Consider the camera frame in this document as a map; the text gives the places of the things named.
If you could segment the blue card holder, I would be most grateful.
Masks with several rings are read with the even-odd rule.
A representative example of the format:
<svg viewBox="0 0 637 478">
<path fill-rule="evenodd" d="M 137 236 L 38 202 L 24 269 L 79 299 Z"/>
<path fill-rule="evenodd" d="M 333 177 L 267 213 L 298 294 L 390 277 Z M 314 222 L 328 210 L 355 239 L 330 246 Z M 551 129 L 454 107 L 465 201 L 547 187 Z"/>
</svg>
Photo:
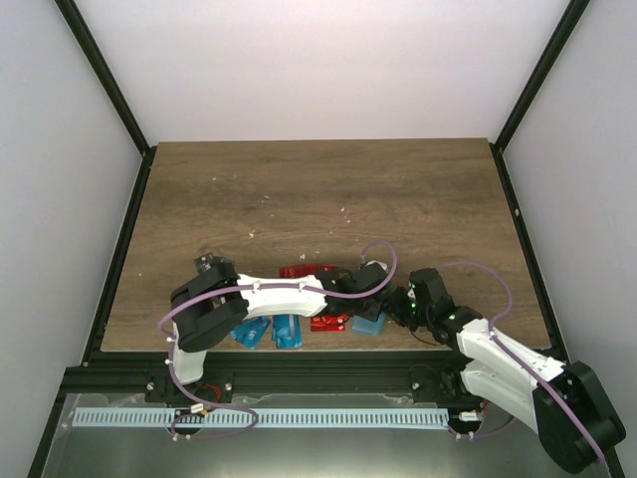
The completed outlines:
<svg viewBox="0 0 637 478">
<path fill-rule="evenodd" d="M 354 316 L 352 319 L 351 331 L 355 334 L 378 337 L 386 323 L 386 314 L 381 312 L 375 321 Z"/>
</svg>

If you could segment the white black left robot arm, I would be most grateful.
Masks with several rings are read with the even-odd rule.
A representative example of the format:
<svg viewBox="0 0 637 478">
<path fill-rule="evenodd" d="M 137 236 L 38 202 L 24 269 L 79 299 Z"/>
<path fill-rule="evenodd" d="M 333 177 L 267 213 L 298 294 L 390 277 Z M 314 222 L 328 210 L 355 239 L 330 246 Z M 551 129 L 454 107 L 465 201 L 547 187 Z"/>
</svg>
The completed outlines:
<svg viewBox="0 0 637 478">
<path fill-rule="evenodd" d="M 215 262 L 169 296 L 176 340 L 169 391 L 180 401 L 195 400 L 203 390 L 207 352 L 244 321 L 291 314 L 302 317 L 358 315 L 382 300 L 396 266 L 370 261 L 356 270 L 319 270 L 300 278 L 256 278 Z"/>
</svg>

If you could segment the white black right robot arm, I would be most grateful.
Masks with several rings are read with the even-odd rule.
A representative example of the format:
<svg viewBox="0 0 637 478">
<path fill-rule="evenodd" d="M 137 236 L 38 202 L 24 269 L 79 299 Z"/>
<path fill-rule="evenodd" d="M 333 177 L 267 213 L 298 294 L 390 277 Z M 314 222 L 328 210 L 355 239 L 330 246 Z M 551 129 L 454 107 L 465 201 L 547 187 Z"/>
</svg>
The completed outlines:
<svg viewBox="0 0 637 478">
<path fill-rule="evenodd" d="M 442 376 L 449 398 L 472 394 L 495 404 L 535 432 L 562 470 L 578 474 L 625 439 L 625 426 L 590 366 L 535 352 L 456 305 L 437 269 L 411 272 L 408 287 L 395 289 L 385 308 L 400 326 L 425 328 L 468 359 Z"/>
</svg>

